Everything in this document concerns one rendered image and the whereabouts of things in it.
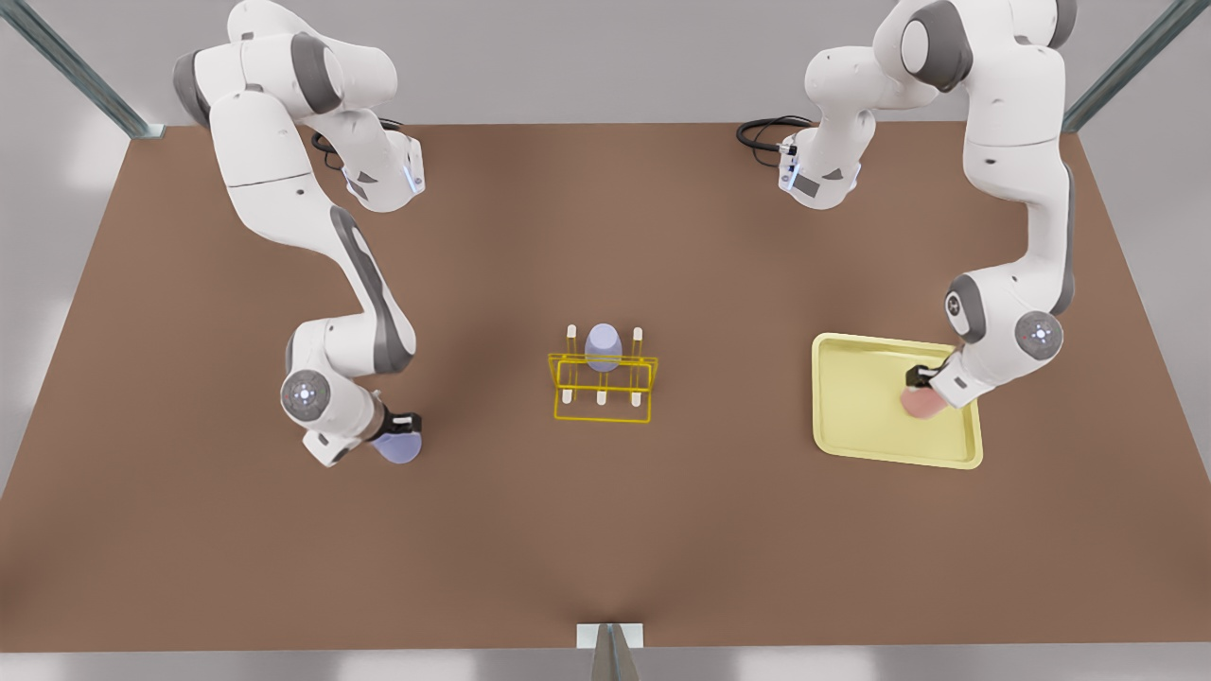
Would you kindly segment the silver frame post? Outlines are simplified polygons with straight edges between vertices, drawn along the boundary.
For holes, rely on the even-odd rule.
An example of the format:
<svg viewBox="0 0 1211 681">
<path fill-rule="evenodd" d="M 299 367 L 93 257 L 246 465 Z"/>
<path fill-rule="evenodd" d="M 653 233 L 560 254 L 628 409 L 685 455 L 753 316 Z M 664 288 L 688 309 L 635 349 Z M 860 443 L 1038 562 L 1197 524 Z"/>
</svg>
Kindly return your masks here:
<svg viewBox="0 0 1211 681">
<path fill-rule="evenodd" d="M 45 61 L 56 65 L 58 71 L 131 139 L 163 138 L 165 126 L 147 122 L 138 111 L 134 111 L 134 108 L 117 95 L 25 0 L 0 0 L 0 18 L 8 22 L 25 42 L 30 42 Z"/>
<path fill-rule="evenodd" d="M 1172 0 L 1064 111 L 1062 130 L 1077 133 L 1094 120 L 1167 45 L 1206 12 L 1211 0 Z"/>
<path fill-rule="evenodd" d="M 641 623 L 579 623 L 576 647 L 593 648 L 591 681 L 641 681 L 632 648 L 644 646 Z"/>
</svg>

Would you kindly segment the pink cup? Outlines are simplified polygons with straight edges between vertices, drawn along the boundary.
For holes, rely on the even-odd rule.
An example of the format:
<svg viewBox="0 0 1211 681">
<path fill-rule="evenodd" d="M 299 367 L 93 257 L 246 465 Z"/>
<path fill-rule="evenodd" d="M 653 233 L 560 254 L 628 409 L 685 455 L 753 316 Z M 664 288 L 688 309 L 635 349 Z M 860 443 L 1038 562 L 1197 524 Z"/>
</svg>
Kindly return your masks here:
<svg viewBox="0 0 1211 681">
<path fill-rule="evenodd" d="M 926 385 L 905 387 L 900 400 L 905 413 L 922 420 L 931 419 L 935 414 L 949 410 L 949 405 L 945 401 L 945 397 L 939 396 L 939 393 L 935 393 L 932 388 Z"/>
</svg>

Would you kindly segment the pale yellow tray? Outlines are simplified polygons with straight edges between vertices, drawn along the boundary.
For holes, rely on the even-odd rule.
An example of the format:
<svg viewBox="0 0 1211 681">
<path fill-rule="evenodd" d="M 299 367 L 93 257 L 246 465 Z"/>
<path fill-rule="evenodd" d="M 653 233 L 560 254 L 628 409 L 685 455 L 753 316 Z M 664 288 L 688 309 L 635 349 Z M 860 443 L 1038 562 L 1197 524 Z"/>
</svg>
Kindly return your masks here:
<svg viewBox="0 0 1211 681">
<path fill-rule="evenodd" d="M 826 453 L 972 470 L 983 458 L 976 404 L 930 420 L 903 410 L 905 372 L 939 366 L 952 348 L 920 340 L 822 333 L 813 343 L 813 433 Z"/>
</svg>

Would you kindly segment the lavender cup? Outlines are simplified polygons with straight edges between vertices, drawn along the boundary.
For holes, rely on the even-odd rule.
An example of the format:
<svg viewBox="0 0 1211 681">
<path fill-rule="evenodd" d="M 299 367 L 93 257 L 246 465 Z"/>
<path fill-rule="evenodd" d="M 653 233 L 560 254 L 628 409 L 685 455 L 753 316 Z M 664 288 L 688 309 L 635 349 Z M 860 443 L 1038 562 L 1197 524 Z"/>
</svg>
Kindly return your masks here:
<svg viewBox="0 0 1211 681">
<path fill-rule="evenodd" d="M 620 357 L 622 357 L 622 337 L 612 324 L 596 324 L 589 330 L 585 354 L 587 354 L 589 367 L 599 374 L 608 374 L 619 366 Z"/>
<path fill-rule="evenodd" d="M 385 460 L 395 464 L 415 460 L 420 453 L 423 437 L 420 433 L 384 433 L 371 441 L 373 448 Z"/>
</svg>

